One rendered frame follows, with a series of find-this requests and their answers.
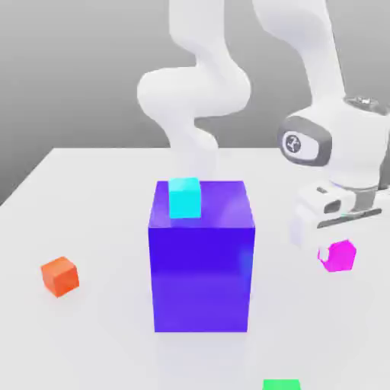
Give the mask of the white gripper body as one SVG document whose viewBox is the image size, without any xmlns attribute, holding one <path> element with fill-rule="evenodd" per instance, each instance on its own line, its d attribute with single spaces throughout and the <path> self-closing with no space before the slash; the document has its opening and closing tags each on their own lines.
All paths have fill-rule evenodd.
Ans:
<svg viewBox="0 0 390 390">
<path fill-rule="evenodd" d="M 374 208 L 341 216 L 318 216 L 308 208 L 296 208 L 289 227 L 289 236 L 299 248 L 329 246 L 352 238 L 353 229 L 361 227 L 361 220 L 381 219 L 383 211 Z"/>
</svg>

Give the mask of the large blue box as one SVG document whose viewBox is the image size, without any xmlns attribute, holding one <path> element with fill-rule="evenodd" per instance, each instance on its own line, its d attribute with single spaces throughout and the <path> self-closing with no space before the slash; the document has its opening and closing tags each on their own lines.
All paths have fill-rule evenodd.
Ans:
<svg viewBox="0 0 390 390">
<path fill-rule="evenodd" d="M 203 181 L 198 219 L 171 219 L 159 181 L 149 219 L 157 332 L 245 332 L 255 224 L 241 181 Z"/>
</svg>

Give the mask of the small orange cube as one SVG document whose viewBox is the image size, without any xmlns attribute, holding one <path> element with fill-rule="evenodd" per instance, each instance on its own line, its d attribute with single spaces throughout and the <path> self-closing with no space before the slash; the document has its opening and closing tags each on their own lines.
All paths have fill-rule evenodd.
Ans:
<svg viewBox="0 0 390 390">
<path fill-rule="evenodd" d="M 58 257 L 40 267 L 45 287 L 56 297 L 79 287 L 77 267 L 67 258 Z"/>
</svg>

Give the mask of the small green cube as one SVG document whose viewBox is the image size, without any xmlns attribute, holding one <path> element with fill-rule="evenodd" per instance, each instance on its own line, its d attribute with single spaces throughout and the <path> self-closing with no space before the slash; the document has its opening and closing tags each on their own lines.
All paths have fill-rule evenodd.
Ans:
<svg viewBox="0 0 390 390">
<path fill-rule="evenodd" d="M 298 379 L 265 379 L 262 390 L 301 390 Z"/>
</svg>

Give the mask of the small cyan cube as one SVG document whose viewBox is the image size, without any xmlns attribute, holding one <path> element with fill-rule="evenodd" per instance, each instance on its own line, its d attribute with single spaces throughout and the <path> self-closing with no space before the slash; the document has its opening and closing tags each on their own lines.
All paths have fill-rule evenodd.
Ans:
<svg viewBox="0 0 390 390">
<path fill-rule="evenodd" d="M 168 181 L 169 216 L 171 219 L 201 217 L 201 187 L 197 177 L 177 177 Z"/>
</svg>

